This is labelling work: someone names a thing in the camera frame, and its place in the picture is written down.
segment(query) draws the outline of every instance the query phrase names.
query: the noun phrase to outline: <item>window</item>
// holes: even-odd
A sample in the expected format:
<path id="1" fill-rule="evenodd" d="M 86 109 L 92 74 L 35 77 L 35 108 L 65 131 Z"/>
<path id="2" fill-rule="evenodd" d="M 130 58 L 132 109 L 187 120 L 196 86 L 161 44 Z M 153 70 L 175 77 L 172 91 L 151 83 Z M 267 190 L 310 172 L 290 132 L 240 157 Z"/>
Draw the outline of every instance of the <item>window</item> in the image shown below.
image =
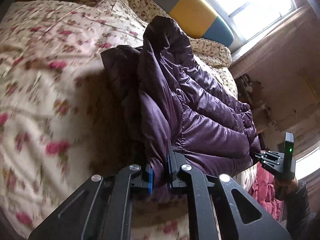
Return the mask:
<path id="1" fill-rule="evenodd" d="M 296 9 L 294 0 L 207 0 L 243 44 Z"/>
<path id="2" fill-rule="evenodd" d="M 298 159 L 296 162 L 296 178 L 303 179 L 320 169 L 320 148 L 317 147 L 311 153 Z"/>

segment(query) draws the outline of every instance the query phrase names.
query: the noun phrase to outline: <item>windowsill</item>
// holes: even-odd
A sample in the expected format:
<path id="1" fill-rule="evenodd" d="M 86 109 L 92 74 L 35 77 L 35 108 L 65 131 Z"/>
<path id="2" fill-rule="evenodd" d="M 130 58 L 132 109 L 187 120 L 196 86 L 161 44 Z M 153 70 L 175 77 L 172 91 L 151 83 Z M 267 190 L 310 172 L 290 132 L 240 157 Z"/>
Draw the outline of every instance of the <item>windowsill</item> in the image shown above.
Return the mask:
<path id="1" fill-rule="evenodd" d="M 292 13 L 288 14 L 286 17 L 281 19 L 280 21 L 276 22 L 266 30 L 264 30 L 262 33 L 248 41 L 246 44 L 244 44 L 241 48 L 237 49 L 235 52 L 231 54 L 232 58 L 232 64 L 235 64 L 237 60 L 242 57 L 245 53 L 247 53 L 250 49 L 252 49 L 259 41 L 261 41 L 264 37 L 266 37 L 272 30 L 280 26 L 282 23 L 284 23 L 286 20 L 290 19 L 292 16 L 294 16 L 297 12 L 300 11 L 300 8 L 297 10 L 294 10 Z"/>

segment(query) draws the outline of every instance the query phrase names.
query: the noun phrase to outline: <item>purple puffer jacket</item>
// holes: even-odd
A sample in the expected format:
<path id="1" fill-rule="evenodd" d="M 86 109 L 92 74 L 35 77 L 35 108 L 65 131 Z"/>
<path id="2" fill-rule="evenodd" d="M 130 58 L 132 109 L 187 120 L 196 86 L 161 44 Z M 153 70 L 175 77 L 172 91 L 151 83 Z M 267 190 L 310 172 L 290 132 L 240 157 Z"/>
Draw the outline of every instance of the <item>purple puffer jacket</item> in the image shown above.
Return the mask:
<path id="1" fill-rule="evenodd" d="M 119 45 L 101 57 L 132 145 L 143 144 L 156 187 L 165 183 L 169 144 L 212 176 L 235 176 L 253 165 L 250 152 L 260 152 L 260 144 L 250 107 L 199 67 L 173 19 L 156 16 L 142 48 Z"/>

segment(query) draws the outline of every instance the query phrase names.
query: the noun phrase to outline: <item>metal rivet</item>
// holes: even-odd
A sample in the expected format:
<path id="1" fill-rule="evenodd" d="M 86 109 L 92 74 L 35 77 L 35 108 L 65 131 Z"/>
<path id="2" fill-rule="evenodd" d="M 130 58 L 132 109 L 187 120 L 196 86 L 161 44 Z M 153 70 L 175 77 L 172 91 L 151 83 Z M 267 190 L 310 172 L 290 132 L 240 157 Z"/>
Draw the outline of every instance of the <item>metal rivet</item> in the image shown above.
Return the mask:
<path id="1" fill-rule="evenodd" d="M 230 176 L 228 174 L 220 174 L 219 179 L 223 182 L 229 182 L 230 181 Z"/>
<path id="2" fill-rule="evenodd" d="M 192 166 L 189 165 L 189 164 L 183 164 L 181 166 L 181 168 L 184 170 L 184 171 L 190 171 L 192 169 Z"/>
<path id="3" fill-rule="evenodd" d="M 99 174 L 93 175 L 91 177 L 91 180 L 94 182 L 100 181 L 101 180 L 101 176 Z"/>
<path id="4" fill-rule="evenodd" d="M 140 166 L 138 164 L 132 164 L 132 165 L 130 165 L 129 169 L 131 171 L 137 171 L 140 169 Z"/>

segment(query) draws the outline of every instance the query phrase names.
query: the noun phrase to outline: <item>window frame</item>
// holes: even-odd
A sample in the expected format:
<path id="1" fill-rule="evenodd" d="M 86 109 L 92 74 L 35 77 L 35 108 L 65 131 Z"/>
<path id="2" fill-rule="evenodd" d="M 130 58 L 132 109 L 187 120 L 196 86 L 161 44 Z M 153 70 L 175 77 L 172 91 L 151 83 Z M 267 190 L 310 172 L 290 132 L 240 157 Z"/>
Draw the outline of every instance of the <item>window frame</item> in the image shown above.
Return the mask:
<path id="1" fill-rule="evenodd" d="M 207 0 L 207 2 L 217 11 L 217 13 L 227 23 L 227 25 L 230 27 L 230 29 L 232 30 L 232 32 L 235 36 L 235 41 L 237 40 L 238 43 L 241 43 L 242 44 L 241 46 L 243 46 L 244 44 L 246 44 L 250 40 L 254 39 L 259 34 L 264 32 L 265 30 L 267 30 L 268 28 L 270 28 L 271 26 L 273 26 L 277 22 L 281 21 L 283 18 L 285 18 L 287 15 L 289 15 L 290 13 L 292 13 L 293 11 L 295 11 L 297 9 L 295 1 L 290 0 L 291 6 L 292 6 L 290 11 L 288 11 L 285 15 L 280 14 L 280 17 L 278 19 L 276 19 L 274 22 L 272 22 L 271 24 L 269 24 L 264 29 L 262 29 L 257 34 L 255 34 L 254 36 L 252 36 L 250 39 L 247 40 L 246 38 L 244 38 L 242 36 L 240 31 L 238 30 L 236 23 L 233 20 L 233 17 L 236 16 L 238 13 L 240 13 L 242 10 L 244 10 L 248 5 L 250 5 L 251 4 L 250 2 L 245 3 L 244 5 L 240 6 L 239 8 L 237 8 L 235 11 L 233 11 L 230 14 L 227 14 L 227 12 L 222 8 L 222 6 L 220 6 L 220 4 L 216 0 Z"/>

